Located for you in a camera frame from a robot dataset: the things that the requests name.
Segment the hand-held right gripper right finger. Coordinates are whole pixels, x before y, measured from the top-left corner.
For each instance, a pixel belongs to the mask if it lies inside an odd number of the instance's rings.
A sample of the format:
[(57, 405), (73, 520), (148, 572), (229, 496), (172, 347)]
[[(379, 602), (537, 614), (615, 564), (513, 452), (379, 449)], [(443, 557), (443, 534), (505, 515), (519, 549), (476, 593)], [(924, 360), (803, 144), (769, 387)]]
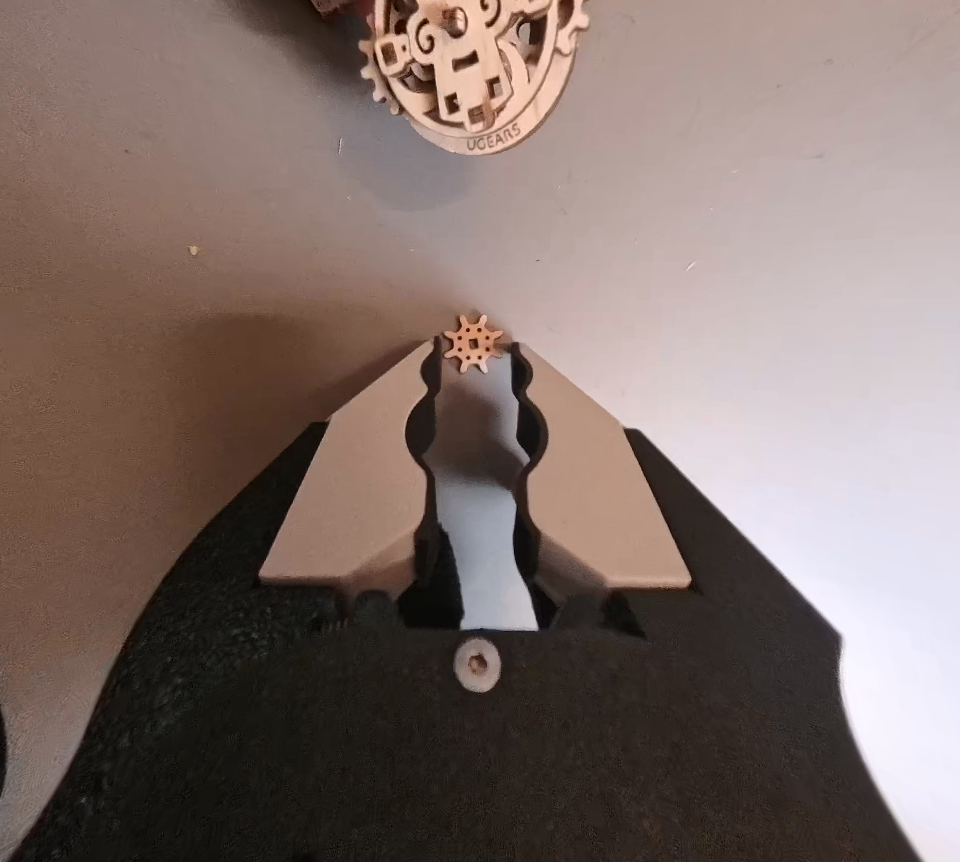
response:
[(514, 556), (540, 589), (687, 589), (690, 571), (626, 429), (529, 346), (510, 349)]

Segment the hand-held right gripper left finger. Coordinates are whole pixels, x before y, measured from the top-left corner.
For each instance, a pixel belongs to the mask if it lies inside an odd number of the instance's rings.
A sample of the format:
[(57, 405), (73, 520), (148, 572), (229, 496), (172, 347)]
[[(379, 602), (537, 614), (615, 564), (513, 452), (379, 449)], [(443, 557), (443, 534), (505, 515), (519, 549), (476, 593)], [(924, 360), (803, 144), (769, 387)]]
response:
[(326, 422), (258, 572), (265, 585), (341, 597), (443, 586), (450, 539), (427, 454), (437, 437), (442, 344), (421, 343)]

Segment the round wooden gear model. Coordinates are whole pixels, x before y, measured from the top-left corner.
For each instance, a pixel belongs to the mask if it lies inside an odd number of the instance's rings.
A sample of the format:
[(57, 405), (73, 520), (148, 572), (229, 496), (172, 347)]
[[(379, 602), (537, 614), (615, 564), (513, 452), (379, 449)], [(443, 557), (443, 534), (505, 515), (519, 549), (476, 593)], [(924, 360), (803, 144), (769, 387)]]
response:
[(455, 155), (508, 151), (570, 79), (589, 0), (375, 0), (361, 75), (371, 97)]

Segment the small wooden gear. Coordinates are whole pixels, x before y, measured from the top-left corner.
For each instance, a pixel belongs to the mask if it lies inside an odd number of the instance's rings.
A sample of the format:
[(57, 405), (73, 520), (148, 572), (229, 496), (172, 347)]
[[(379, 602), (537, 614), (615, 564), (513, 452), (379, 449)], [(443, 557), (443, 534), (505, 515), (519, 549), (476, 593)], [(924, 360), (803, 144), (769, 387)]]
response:
[(441, 335), (445, 350), (442, 357), (460, 376), (470, 372), (486, 374), (491, 360), (500, 358), (508, 346), (502, 328), (490, 323), (486, 314), (461, 313), (456, 325)]

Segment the grey desk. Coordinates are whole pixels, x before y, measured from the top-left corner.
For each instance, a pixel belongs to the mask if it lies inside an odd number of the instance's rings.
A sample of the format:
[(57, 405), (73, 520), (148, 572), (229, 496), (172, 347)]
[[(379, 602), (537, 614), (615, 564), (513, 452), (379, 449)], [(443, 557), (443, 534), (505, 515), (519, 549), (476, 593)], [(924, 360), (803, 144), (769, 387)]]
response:
[(2, 859), (166, 571), (469, 309), (660, 447), (842, 634), (958, 860), (958, 0), (592, 0), (452, 156), (309, 0), (2, 0)]

